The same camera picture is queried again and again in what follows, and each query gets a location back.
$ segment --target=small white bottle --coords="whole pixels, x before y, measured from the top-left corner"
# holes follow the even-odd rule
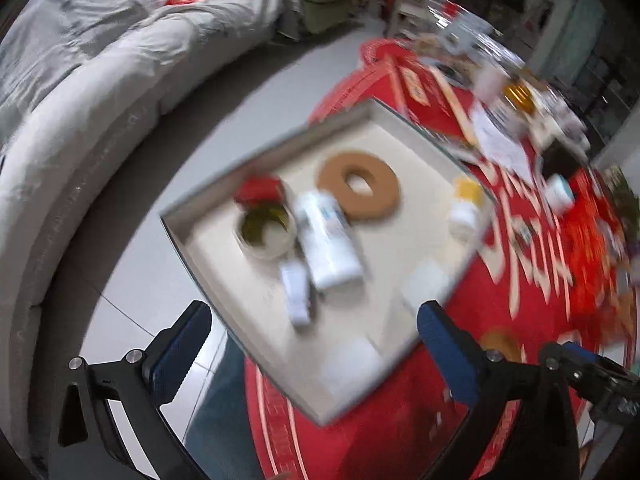
[[[295,327],[311,323],[309,316],[309,273],[299,259],[280,262],[280,278],[287,294],[287,312]]]
[[[301,195],[293,206],[298,239],[317,290],[362,279],[364,269],[335,197],[324,190]]]

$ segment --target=carpet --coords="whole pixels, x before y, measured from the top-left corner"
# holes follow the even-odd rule
[[[184,443],[211,480],[264,478],[246,410],[244,353],[230,337]]]

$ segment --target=screw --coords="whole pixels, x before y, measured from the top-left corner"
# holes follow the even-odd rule
[[[558,364],[558,360],[556,360],[553,357],[548,357],[545,360],[545,366],[549,369],[549,370],[558,370],[558,368],[560,367],[560,365]]]
[[[485,353],[486,358],[489,359],[492,363],[499,363],[504,359],[504,356],[498,352],[497,350],[489,349]]]
[[[69,361],[69,369],[71,370],[78,370],[78,368],[81,366],[82,366],[81,357],[74,357],[73,359],[71,359],[71,361]]]
[[[125,355],[125,359],[127,363],[137,363],[142,359],[142,350],[138,350],[137,348],[135,350],[129,350],[127,355]]]

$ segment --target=white cup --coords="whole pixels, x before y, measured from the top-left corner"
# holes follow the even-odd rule
[[[563,176],[555,174],[546,181],[545,200],[551,211],[561,216],[574,206],[574,193]]]

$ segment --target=blue gripper pad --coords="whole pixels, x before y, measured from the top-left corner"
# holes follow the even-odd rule
[[[211,331],[211,309],[192,301],[178,321],[146,348],[142,376],[157,406],[174,400],[187,372]]]
[[[471,336],[456,327],[436,301],[418,310],[418,333],[457,402],[473,407],[479,399],[478,372],[484,354]]]
[[[572,343],[570,341],[564,343],[562,347],[566,350],[574,352],[575,354],[580,356],[586,363],[596,364],[596,362],[598,361],[598,357],[600,357],[598,354],[594,354],[593,352],[582,348],[580,345],[577,345],[576,343]]]

